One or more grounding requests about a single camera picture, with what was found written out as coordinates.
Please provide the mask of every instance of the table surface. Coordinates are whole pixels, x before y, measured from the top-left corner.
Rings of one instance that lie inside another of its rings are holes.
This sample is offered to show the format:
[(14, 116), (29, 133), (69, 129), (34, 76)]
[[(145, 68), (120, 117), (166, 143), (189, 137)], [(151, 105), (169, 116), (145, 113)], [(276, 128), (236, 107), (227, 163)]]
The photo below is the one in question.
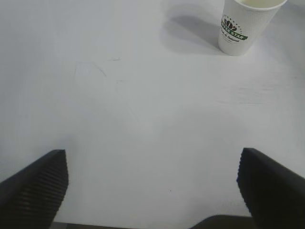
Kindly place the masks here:
[(67, 150), (56, 221), (186, 229), (249, 215), (255, 147), (305, 176), (305, 3), (242, 57), (217, 48), (224, 1), (0, 1), (1, 180)]

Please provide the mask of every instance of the green logo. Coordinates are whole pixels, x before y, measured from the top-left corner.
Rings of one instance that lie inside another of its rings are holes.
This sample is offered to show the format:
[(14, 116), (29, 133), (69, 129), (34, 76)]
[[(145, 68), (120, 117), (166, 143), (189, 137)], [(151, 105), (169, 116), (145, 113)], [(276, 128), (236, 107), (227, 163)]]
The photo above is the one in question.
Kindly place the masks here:
[(224, 15), (221, 20), (221, 27), (231, 36), (240, 39), (242, 41), (247, 40), (248, 37), (245, 35), (242, 35), (242, 29), (240, 26), (238, 26), (237, 23), (235, 23), (232, 18), (228, 17), (227, 15)]

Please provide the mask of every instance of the paper cup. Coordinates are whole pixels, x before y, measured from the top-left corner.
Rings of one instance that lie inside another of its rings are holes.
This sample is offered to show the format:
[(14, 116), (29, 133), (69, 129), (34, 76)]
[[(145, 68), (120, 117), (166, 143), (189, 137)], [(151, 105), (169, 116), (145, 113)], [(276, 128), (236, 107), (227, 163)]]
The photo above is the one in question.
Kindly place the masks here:
[(226, 0), (219, 48), (232, 56), (244, 55), (287, 0)]

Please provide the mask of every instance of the scratch mark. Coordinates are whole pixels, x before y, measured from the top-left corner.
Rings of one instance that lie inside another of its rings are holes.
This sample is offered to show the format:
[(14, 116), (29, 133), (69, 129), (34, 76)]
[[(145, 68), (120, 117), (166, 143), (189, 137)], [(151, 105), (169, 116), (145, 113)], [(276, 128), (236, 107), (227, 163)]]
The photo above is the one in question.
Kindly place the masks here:
[(220, 104), (269, 104), (269, 102), (227, 102), (227, 101), (220, 101), (220, 100), (216, 100), (217, 103)]
[(123, 83), (123, 82), (127, 82), (127, 80), (117, 80), (116, 84)]
[(121, 61), (122, 59), (119, 57), (119, 58), (113, 58), (113, 59), (110, 59), (108, 61)]
[(95, 62), (77, 62), (75, 64), (75, 68), (74, 68), (74, 77), (76, 75), (76, 72), (77, 72), (77, 69), (78, 69), (78, 65), (79, 64), (84, 64), (84, 63), (94, 65), (94, 67), (96, 67), (105, 77), (107, 77), (106, 72), (100, 66), (98, 66)]
[(94, 66), (101, 72), (101, 73), (103, 73), (103, 75), (105, 76), (105, 77), (107, 77), (107, 74), (104, 72), (104, 70), (100, 67), (100, 66), (98, 66), (95, 62), (92, 62), (93, 64), (94, 64)]

